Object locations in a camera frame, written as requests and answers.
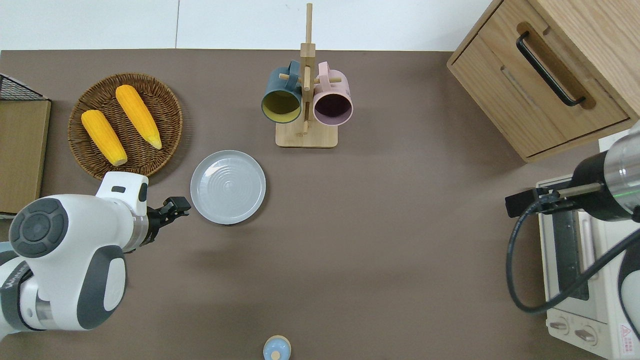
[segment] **white wall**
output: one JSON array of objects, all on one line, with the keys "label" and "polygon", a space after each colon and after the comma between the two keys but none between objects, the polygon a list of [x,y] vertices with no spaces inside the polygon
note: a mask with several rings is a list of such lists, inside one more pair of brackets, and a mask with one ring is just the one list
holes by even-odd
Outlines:
[{"label": "white wall", "polygon": [[[0,0],[0,49],[299,49],[307,0]],[[318,49],[451,51],[490,0],[315,0]]]}]

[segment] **oven knob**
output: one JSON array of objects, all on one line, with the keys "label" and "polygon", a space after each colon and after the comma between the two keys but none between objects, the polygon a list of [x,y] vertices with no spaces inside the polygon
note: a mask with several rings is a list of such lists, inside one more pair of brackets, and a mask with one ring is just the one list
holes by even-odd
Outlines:
[{"label": "oven knob", "polygon": [[553,327],[554,329],[558,329],[558,330],[566,330],[566,324],[563,322],[550,322],[549,326]]},{"label": "oven knob", "polygon": [[591,346],[594,346],[598,343],[598,337],[596,336],[596,332],[590,326],[585,326],[584,329],[576,330],[574,333],[577,337],[586,341]]},{"label": "oven knob", "polygon": [[562,316],[560,316],[556,321],[548,321],[548,326],[552,329],[558,330],[558,332],[563,335],[567,335],[569,333],[569,323]]}]

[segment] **yellow corn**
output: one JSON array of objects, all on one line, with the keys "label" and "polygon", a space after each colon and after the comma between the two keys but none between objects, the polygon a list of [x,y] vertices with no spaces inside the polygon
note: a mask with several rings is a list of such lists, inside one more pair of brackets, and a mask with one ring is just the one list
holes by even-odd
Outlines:
[{"label": "yellow corn", "polygon": [[160,133],[138,91],[131,85],[116,88],[116,99],[138,133],[156,149],[162,149]]},{"label": "yellow corn", "polygon": [[124,152],[122,144],[100,110],[85,111],[81,120],[91,140],[113,166],[117,167],[127,162],[127,154]]}]

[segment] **round wicker tray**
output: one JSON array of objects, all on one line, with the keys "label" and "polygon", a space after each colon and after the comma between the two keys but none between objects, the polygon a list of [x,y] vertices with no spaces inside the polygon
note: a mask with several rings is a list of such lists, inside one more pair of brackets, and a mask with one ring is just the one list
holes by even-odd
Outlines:
[{"label": "round wicker tray", "polygon": [[[153,116],[162,149],[146,142],[131,124],[116,100],[115,91],[120,85],[133,86]],[[95,146],[84,129],[80,116],[86,110],[100,110],[127,153],[127,163],[113,166]],[[168,86],[146,74],[115,74],[100,80],[84,92],[74,106],[69,118],[68,141],[71,153],[80,166],[96,179],[102,179],[107,171],[135,172],[145,176],[155,174],[171,159],[182,136],[182,108]]]}]

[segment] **warning label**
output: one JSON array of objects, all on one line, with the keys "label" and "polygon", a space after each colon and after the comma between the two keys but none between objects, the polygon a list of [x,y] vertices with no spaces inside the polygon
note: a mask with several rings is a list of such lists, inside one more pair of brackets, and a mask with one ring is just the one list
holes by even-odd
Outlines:
[{"label": "warning label", "polygon": [[636,354],[634,351],[634,333],[627,323],[620,324],[620,340],[620,352],[622,355]]}]

